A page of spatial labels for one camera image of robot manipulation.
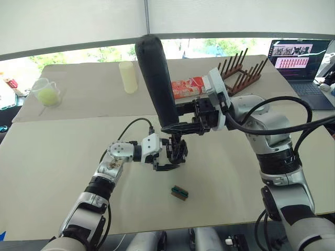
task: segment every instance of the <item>yellow liquid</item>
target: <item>yellow liquid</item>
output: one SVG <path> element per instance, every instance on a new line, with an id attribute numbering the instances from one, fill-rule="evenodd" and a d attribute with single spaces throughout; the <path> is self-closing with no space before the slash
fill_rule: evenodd
<path id="1" fill-rule="evenodd" d="M 58 94 L 53 89 L 43 89 L 37 94 L 37 99 L 45 106 L 55 106 L 59 103 Z"/>

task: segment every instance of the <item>black foam roller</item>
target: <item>black foam roller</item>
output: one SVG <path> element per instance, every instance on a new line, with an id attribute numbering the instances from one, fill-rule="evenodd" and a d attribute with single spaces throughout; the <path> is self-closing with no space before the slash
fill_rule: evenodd
<path id="1" fill-rule="evenodd" d="M 161 127 L 179 122 L 168 64 L 161 40 L 145 35 L 135 44 L 136 56 Z"/>

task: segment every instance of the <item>plastic measuring cup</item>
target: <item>plastic measuring cup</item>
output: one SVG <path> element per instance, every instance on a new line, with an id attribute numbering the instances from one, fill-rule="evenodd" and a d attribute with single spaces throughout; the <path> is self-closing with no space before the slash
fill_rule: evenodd
<path id="1" fill-rule="evenodd" d="M 60 91 L 55 82 L 49 82 L 47 78 L 39 78 L 31 88 L 31 93 L 44 106 L 57 106 L 61 102 Z"/>

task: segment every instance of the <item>white window blind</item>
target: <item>white window blind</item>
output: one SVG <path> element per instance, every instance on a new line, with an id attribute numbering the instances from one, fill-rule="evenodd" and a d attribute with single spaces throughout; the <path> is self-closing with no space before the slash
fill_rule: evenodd
<path id="1" fill-rule="evenodd" d="M 335 34 L 334 0 L 151 0 L 151 33 Z"/>
<path id="2" fill-rule="evenodd" d="M 147 33 L 143 0 L 0 0 L 0 55 Z"/>

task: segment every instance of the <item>laptop keyboard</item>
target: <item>laptop keyboard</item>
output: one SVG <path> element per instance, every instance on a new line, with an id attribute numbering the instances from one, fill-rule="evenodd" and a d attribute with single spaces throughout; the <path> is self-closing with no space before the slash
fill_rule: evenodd
<path id="1" fill-rule="evenodd" d="M 319 87 L 314 83 L 291 83 L 293 90 L 298 95 L 323 95 Z"/>

